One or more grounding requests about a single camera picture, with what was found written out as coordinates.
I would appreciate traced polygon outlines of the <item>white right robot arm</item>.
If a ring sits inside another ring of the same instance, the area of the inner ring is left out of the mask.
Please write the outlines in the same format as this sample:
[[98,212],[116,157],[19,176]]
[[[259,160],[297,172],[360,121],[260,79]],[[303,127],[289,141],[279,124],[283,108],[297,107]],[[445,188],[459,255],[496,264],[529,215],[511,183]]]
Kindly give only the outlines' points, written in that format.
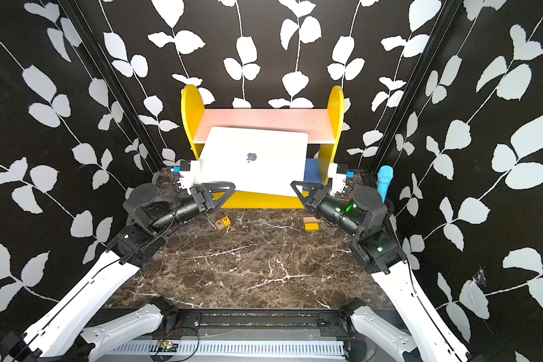
[[351,236],[349,249],[360,267],[384,290],[404,329],[363,304],[351,304],[343,318],[353,336],[363,336],[365,352],[350,360],[470,361],[472,353],[450,331],[417,283],[408,256],[395,235],[385,228],[389,210],[380,193],[361,186],[348,202],[319,183],[293,181],[291,188],[307,211]]

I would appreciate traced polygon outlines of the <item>silver laptop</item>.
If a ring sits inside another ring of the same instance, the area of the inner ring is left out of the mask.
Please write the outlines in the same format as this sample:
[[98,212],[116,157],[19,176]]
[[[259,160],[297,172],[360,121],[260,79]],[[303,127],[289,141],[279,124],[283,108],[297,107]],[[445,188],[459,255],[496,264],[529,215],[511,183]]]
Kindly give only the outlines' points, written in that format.
[[295,196],[305,174],[305,133],[214,127],[200,154],[197,183],[231,182],[242,192]]

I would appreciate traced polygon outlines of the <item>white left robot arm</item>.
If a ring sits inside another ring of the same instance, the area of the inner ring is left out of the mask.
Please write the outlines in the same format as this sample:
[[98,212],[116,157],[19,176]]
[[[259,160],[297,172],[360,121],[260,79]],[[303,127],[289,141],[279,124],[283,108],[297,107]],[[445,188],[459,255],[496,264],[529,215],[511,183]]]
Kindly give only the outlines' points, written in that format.
[[170,329],[176,307],[157,297],[143,308],[101,324],[88,322],[128,279],[165,245],[170,230],[218,211],[235,193],[231,182],[193,186],[179,198],[157,185],[135,188],[123,203],[128,224],[109,242],[90,271],[45,316],[1,342],[8,361],[96,361],[114,348],[161,328]]

